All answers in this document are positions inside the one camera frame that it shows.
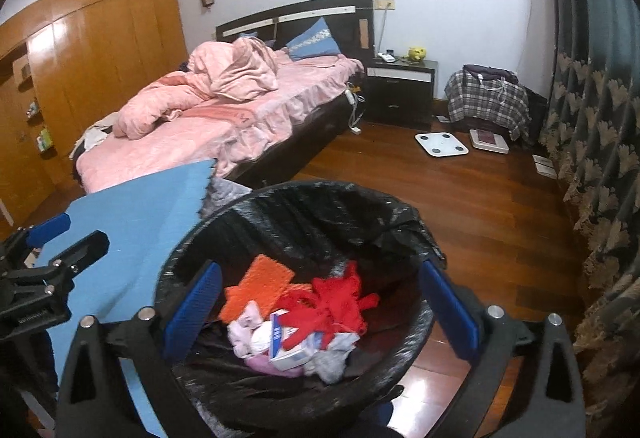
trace plaid cloth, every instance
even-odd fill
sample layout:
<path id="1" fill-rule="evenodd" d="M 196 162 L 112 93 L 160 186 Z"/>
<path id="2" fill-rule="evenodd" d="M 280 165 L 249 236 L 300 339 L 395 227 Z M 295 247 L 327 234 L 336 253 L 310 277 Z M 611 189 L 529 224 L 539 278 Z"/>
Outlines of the plaid cloth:
<path id="1" fill-rule="evenodd" d="M 505 79 L 481 82 L 459 70 L 449 78 L 444 91 L 451 122 L 477 117 L 507 128 L 512 141 L 520 136 L 529 138 L 529 100 L 523 86 Z"/>

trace metal screw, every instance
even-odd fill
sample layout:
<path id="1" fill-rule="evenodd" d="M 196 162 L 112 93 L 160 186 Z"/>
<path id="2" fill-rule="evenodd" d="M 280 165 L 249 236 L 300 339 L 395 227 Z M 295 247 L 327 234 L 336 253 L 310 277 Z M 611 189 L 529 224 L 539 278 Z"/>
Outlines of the metal screw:
<path id="1" fill-rule="evenodd" d="M 93 315 L 85 315 L 80 320 L 80 325 L 82 328 L 91 328 L 95 323 L 95 317 Z"/>
<path id="2" fill-rule="evenodd" d="M 549 319 L 549 322 L 553 326 L 559 326 L 562 324 L 562 318 L 557 313 L 550 313 L 547 319 Z"/>
<path id="3" fill-rule="evenodd" d="M 501 319 L 504 316 L 504 310 L 497 304 L 492 304 L 486 309 L 486 312 L 494 319 Z"/>
<path id="4" fill-rule="evenodd" d="M 153 319 L 155 315 L 156 311 L 153 308 L 151 308 L 150 306 L 145 306 L 138 312 L 138 319 L 148 321 Z"/>

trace gray curtain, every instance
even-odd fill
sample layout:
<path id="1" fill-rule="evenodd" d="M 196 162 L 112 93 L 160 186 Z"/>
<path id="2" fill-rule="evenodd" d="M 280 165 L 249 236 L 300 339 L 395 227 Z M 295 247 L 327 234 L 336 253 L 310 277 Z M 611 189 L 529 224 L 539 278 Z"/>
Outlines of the gray curtain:
<path id="1" fill-rule="evenodd" d="M 633 0 L 557 0 L 558 63 L 540 141 L 568 182 L 600 296 L 576 332 L 589 436 L 638 380 L 640 364 L 640 12 Z"/>

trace yellow plush toy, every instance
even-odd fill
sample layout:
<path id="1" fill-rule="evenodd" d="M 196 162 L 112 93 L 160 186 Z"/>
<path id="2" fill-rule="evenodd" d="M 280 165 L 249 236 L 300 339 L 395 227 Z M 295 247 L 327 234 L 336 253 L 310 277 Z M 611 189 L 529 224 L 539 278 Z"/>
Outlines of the yellow plush toy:
<path id="1" fill-rule="evenodd" d="M 411 61 L 421 61 L 427 57 L 427 49 L 423 46 L 412 46 L 409 48 L 408 58 Z"/>

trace bed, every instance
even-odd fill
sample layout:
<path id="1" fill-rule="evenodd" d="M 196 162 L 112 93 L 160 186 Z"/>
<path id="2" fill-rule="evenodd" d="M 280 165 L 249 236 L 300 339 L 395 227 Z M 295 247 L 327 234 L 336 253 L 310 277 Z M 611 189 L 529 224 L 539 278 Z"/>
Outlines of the bed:
<path id="1" fill-rule="evenodd" d="M 178 117 L 139 140 L 109 135 L 76 169 L 88 193 L 185 163 L 215 158 L 216 176 L 252 189 L 293 177 L 348 126 L 344 95 L 373 57 L 372 0 L 311 0 L 270 9 L 216 28 L 220 41 L 257 32 L 283 47 L 322 16 L 343 56 L 292 62 L 278 56 L 278 89 L 241 105 L 249 121 Z"/>

